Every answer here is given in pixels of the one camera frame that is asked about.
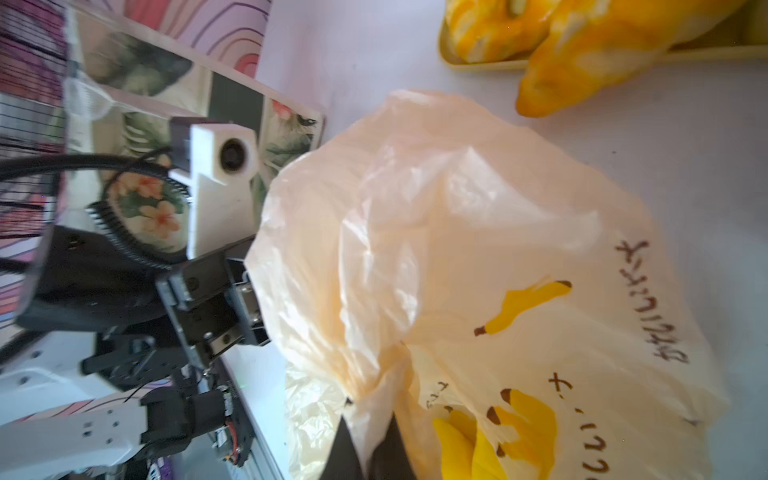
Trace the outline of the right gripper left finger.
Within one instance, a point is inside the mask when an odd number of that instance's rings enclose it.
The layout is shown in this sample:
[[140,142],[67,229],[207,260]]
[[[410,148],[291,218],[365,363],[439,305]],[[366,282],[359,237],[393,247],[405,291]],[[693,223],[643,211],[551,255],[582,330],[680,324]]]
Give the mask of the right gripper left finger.
[[364,480],[365,475],[344,418],[340,423],[320,480]]

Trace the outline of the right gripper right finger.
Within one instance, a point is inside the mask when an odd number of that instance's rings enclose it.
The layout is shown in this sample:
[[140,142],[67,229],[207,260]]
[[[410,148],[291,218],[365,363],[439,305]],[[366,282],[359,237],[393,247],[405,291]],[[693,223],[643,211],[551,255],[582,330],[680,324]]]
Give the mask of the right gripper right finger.
[[368,465],[370,480],[416,480],[395,416]]

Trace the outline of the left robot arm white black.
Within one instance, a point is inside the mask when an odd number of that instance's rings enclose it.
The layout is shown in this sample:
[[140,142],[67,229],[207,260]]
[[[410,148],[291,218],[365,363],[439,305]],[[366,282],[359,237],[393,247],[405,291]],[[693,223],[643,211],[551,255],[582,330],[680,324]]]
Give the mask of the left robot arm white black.
[[48,227],[23,278],[19,332],[1,344],[1,475],[57,479],[132,467],[211,436],[234,467],[279,474],[242,387],[225,364],[267,337],[242,239],[169,270],[142,265],[95,233]]

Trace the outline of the translucent beige plastic bag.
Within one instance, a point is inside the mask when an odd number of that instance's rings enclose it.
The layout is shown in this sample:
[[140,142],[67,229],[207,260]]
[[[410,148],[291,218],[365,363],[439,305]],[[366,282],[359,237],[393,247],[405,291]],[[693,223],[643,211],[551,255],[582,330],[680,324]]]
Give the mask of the translucent beige plastic bag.
[[285,167],[246,266],[365,478],[708,479],[724,381],[642,203],[457,95],[397,91]]

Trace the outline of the white canvas tote bag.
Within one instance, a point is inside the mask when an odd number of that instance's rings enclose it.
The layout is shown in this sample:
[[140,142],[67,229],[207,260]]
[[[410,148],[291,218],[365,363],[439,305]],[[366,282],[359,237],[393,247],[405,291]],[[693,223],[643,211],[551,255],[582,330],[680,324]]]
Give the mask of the white canvas tote bag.
[[72,184],[88,222],[163,263],[255,235],[270,184],[317,147],[323,115],[83,1],[65,19],[69,147],[117,161]]

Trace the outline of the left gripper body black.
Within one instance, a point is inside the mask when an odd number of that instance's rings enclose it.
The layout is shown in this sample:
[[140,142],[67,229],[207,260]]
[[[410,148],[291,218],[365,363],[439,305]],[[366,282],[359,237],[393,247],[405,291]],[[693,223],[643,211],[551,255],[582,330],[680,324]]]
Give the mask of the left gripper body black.
[[[269,337],[244,267],[251,242],[157,267],[97,233],[51,226],[41,256],[24,266],[14,356],[51,368],[42,343],[52,340],[78,374],[127,390],[186,365],[207,370],[237,344],[263,346]],[[53,340],[56,332],[74,337]]]

